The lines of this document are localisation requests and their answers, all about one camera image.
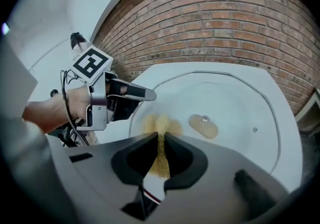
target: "cable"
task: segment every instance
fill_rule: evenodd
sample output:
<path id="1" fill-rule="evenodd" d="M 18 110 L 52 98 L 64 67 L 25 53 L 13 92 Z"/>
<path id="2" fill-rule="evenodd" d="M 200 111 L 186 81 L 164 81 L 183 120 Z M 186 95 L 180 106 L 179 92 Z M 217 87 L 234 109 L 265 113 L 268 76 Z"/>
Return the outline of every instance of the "cable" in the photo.
<path id="1" fill-rule="evenodd" d="M 77 129 L 76 129 L 76 126 L 75 126 L 75 123 L 74 121 L 72 120 L 71 118 L 71 114 L 70 114 L 70 110 L 69 110 L 69 106 L 68 106 L 68 100 L 67 100 L 67 94 L 66 94 L 66 90 L 65 90 L 65 83 L 66 83 L 66 78 L 67 78 L 67 75 L 68 75 L 68 72 L 71 71 L 71 70 L 68 70 L 68 71 L 63 71 L 61 70 L 60 71 L 60 82 L 61 82 L 61 88 L 62 88 L 62 96 L 63 96 L 63 100 L 64 100 L 64 109 L 65 111 L 67 112 L 66 113 L 66 116 L 68 118 L 68 121 L 72 127 L 72 129 L 74 130 L 75 134 L 80 137 L 83 142 L 86 144 L 86 145 L 89 145 L 88 141 L 86 140 L 86 138 L 84 137 L 84 135 L 81 133 L 81 132 L 78 132 Z"/>

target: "white sleeve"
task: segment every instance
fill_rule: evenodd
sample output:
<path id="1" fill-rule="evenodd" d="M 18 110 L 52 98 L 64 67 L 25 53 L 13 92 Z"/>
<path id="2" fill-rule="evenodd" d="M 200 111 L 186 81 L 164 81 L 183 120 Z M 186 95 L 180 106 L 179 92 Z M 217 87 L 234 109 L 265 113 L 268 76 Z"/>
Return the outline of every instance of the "white sleeve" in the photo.
<path id="1" fill-rule="evenodd" d="M 80 54 L 76 51 L 71 51 L 70 52 L 70 58 L 71 58 L 71 62 L 73 63 L 77 58 L 78 56 L 80 56 Z"/>

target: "wrist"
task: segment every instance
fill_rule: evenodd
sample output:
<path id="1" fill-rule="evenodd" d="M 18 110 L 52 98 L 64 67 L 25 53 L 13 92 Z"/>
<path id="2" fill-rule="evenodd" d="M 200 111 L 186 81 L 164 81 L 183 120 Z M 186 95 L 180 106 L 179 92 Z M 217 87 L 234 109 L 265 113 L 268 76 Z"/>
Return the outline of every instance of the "wrist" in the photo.
<path id="1" fill-rule="evenodd" d="M 70 111 L 70 115 L 71 115 L 71 118 L 72 120 L 76 120 L 78 119 L 78 113 L 77 113 L 77 108 L 76 108 L 76 105 L 77 105 L 77 93 L 75 91 L 75 89 L 70 89 L 66 92 L 66 100 L 68 102 L 68 106 L 69 106 L 69 111 Z"/>

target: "black cable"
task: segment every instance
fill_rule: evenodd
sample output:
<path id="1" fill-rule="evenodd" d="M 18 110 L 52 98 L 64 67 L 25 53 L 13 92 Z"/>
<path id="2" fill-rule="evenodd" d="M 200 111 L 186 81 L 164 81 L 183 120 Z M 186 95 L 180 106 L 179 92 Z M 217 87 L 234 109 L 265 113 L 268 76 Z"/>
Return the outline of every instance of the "black cable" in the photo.
<path id="1" fill-rule="evenodd" d="M 71 113 L 70 113 L 70 109 L 69 109 L 69 105 L 68 105 L 68 100 L 67 100 L 67 94 L 66 94 L 66 90 L 65 90 L 65 83 L 66 83 L 66 79 L 67 79 L 67 74 L 68 74 L 68 72 L 69 72 L 70 70 L 68 70 L 68 71 L 66 71 L 66 72 L 64 72 L 64 74 L 63 74 L 63 81 L 62 81 L 62 98 L 63 98 L 63 100 L 64 100 L 64 103 L 65 103 L 65 106 L 66 106 L 66 111 L 67 111 L 67 115 L 68 115 L 68 118 L 69 118 L 69 120 L 70 120 L 70 123 L 71 123 L 71 125 L 72 125 L 72 128 L 73 127 L 76 127 L 75 126 L 75 122 L 73 121 L 73 119 L 72 119 L 72 117 L 71 117 Z M 87 139 L 83 136 L 83 134 L 81 133 L 81 132 L 79 132 L 79 131 L 75 131 L 75 133 L 79 133 L 79 135 L 81 136 L 81 138 L 83 139 L 83 141 L 84 141 L 84 143 L 86 144 L 86 145 L 88 145 L 89 146 L 89 143 L 88 143 L 88 141 L 87 141 Z"/>

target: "black plastic part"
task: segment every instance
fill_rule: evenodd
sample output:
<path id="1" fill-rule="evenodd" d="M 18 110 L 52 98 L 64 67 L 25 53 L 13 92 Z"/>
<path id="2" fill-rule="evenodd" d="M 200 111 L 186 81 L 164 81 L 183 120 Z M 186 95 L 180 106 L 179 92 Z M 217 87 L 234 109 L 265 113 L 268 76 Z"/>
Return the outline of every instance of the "black plastic part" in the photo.
<path id="1" fill-rule="evenodd" d="M 124 86 L 119 82 L 110 82 L 109 95 L 121 95 L 121 87 Z"/>
<path id="2" fill-rule="evenodd" d="M 142 185 L 157 156 L 157 133 L 118 151 L 111 159 L 111 166 L 125 184 Z M 165 191 L 191 187 L 206 172 L 206 155 L 196 147 L 165 134 L 165 154 L 169 163 L 170 179 L 165 182 Z"/>
<path id="3" fill-rule="evenodd" d="M 273 206 L 276 201 L 245 170 L 239 170 L 234 178 L 243 200 L 248 206 L 248 220 L 254 219 Z"/>
<path id="4" fill-rule="evenodd" d="M 143 88 L 138 88 L 136 86 L 128 86 L 126 94 L 144 98 L 146 96 L 146 90 Z"/>
<path id="5" fill-rule="evenodd" d="M 67 147 L 76 147 L 76 143 L 70 138 L 70 126 L 67 126 L 61 133 L 58 134 L 58 138 L 67 146 Z"/>
<path id="6" fill-rule="evenodd" d="M 83 154 L 69 156 L 71 162 L 79 162 L 79 161 L 86 160 L 91 157 L 93 157 L 93 155 L 90 153 L 83 153 Z"/>
<path id="7" fill-rule="evenodd" d="M 120 97 L 109 97 L 109 99 L 117 100 L 115 113 L 113 116 L 114 121 L 128 120 L 138 104 L 141 102 L 139 100 L 131 100 Z"/>
<path id="8" fill-rule="evenodd" d="M 153 133 L 114 154 L 111 166 L 123 183 L 142 185 L 144 177 L 157 157 L 157 135 Z"/>
<path id="9" fill-rule="evenodd" d="M 145 220 L 157 206 L 157 203 L 144 195 L 143 188 L 139 187 L 134 201 L 126 204 L 122 210 L 133 217 Z"/>
<path id="10" fill-rule="evenodd" d="M 191 187 L 207 170 L 206 155 L 170 133 L 166 133 L 165 137 L 164 150 L 170 169 L 170 179 L 164 184 L 165 191 Z"/>
<path id="11" fill-rule="evenodd" d="M 91 127 L 92 126 L 92 105 L 90 105 L 89 107 L 88 107 L 88 115 L 87 115 L 87 119 L 86 119 L 87 121 L 87 126 L 88 127 Z"/>

